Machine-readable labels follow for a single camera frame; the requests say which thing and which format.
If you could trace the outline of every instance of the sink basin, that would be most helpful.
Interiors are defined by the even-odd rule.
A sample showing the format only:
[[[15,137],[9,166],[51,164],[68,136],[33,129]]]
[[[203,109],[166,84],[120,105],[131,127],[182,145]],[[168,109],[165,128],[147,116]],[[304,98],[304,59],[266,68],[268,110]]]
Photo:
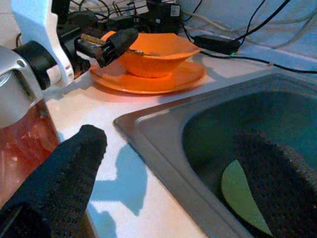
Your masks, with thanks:
[[[221,193],[239,130],[261,130],[317,166],[316,81],[294,74],[269,74],[114,123],[209,237],[266,236],[239,218]]]

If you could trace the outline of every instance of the power adapter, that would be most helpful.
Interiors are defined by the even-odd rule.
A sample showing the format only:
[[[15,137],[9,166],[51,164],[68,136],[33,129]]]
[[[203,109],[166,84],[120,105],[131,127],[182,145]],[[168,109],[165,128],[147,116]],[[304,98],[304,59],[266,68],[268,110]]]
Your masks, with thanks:
[[[220,36],[200,35],[193,37],[194,44],[206,50],[231,55],[240,47],[239,41],[232,41]]]

